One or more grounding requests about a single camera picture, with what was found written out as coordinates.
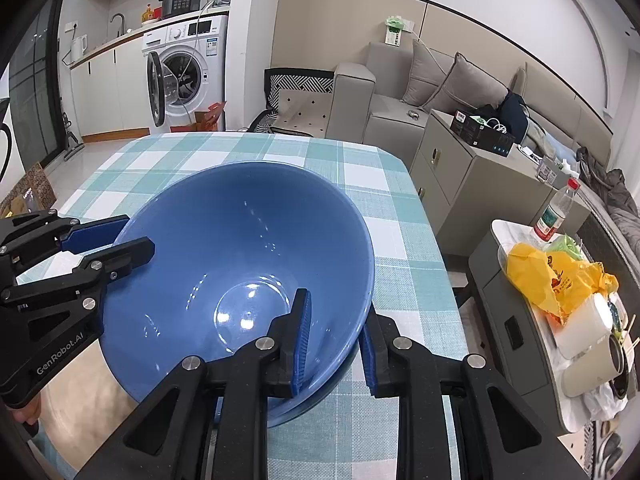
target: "plastic water bottle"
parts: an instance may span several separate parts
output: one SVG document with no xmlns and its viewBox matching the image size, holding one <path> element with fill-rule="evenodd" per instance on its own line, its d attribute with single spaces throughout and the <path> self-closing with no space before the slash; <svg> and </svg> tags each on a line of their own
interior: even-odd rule
<svg viewBox="0 0 640 480">
<path fill-rule="evenodd" d="M 569 209 L 574 203 L 575 192 L 578 191 L 579 187 L 580 183 L 574 178 L 570 178 L 567 185 L 556 192 L 549 205 L 546 206 L 542 216 L 533 226 L 533 232 L 540 240 L 548 242 L 554 233 L 558 231 L 558 228 L 569 214 Z"/>
</svg>

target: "white cup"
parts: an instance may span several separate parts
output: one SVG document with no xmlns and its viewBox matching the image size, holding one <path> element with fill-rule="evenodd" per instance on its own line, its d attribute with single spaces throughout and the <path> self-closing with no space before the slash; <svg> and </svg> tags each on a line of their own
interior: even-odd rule
<svg viewBox="0 0 640 480">
<path fill-rule="evenodd" d="M 564 371 L 562 391 L 567 397 L 590 392 L 618 377 L 624 364 L 620 343 L 609 334 Z"/>
<path fill-rule="evenodd" d="M 566 320 L 565 326 L 554 332 L 558 350 L 565 359 L 573 359 L 591 345 L 611 333 L 613 316 L 604 296 L 591 294 Z"/>
</svg>

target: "chopsticks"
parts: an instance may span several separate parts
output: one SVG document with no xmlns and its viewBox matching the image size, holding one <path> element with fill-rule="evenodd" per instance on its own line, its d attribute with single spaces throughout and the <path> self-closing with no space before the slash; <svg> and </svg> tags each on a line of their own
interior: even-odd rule
<svg viewBox="0 0 640 480">
<path fill-rule="evenodd" d="M 627 333 L 631 332 L 631 327 L 634 325 L 635 321 L 636 321 L 636 314 L 633 314 L 633 316 L 631 317 L 631 321 L 629 321 L 629 324 L 625 328 Z"/>
<path fill-rule="evenodd" d="M 629 350 L 625 350 L 626 360 L 627 361 L 631 360 L 631 354 L 634 353 L 634 348 L 636 348 L 636 346 L 638 346 L 638 343 L 640 343 L 640 337 L 636 337 L 636 340 L 631 345 L 631 348 Z"/>
</svg>

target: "black box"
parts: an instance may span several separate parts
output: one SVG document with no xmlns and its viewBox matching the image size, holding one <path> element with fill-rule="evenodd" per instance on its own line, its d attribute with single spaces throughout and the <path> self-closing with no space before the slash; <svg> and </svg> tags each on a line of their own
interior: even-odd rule
<svg viewBox="0 0 640 480">
<path fill-rule="evenodd" d="M 508 156 L 511 146 L 516 141 L 510 134 L 503 134 L 489 126 L 484 126 L 461 111 L 457 111 L 454 115 L 451 131 L 469 146 L 501 156 Z"/>
</svg>

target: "kitchen counter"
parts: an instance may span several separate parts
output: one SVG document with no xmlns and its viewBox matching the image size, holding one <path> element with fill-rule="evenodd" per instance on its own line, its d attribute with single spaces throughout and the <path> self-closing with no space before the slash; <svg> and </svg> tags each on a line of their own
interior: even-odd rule
<svg viewBox="0 0 640 480">
<path fill-rule="evenodd" d="M 212 7 L 210 9 L 205 10 L 202 13 L 202 16 L 212 16 L 214 14 L 226 14 L 229 12 L 230 6 L 219 6 L 219 7 Z M 139 28 L 136 28 L 134 30 L 132 30 L 131 32 L 128 32 L 127 34 L 124 34 L 122 36 L 119 36 L 117 38 L 114 38 L 111 41 L 107 41 L 106 43 L 103 43 L 100 46 L 97 46 L 96 48 L 94 48 L 92 51 L 87 52 L 86 54 L 84 54 L 84 56 L 82 56 L 80 59 L 78 59 L 77 61 L 73 62 L 70 65 L 70 69 L 73 70 L 76 66 L 82 65 L 82 63 L 89 61 L 92 57 L 97 56 L 98 54 L 101 54 L 103 52 L 106 52 L 107 50 L 110 50 L 116 46 L 119 46 L 123 43 L 127 43 L 127 41 L 131 41 L 131 40 L 135 40 L 136 38 L 140 38 L 142 37 L 142 35 L 145 32 L 148 32 L 150 30 L 154 30 L 155 28 L 160 28 L 160 27 L 166 27 L 167 25 L 171 25 L 172 23 L 179 23 L 179 22 L 185 22 L 187 20 L 192 20 L 193 18 L 197 18 L 200 14 L 199 10 L 196 10 L 195 12 L 187 12 L 186 14 L 180 14 L 179 16 L 172 16 L 171 18 L 166 18 L 164 20 L 159 20 L 158 22 L 155 23 L 149 23 L 148 25 L 142 25 Z"/>
</svg>

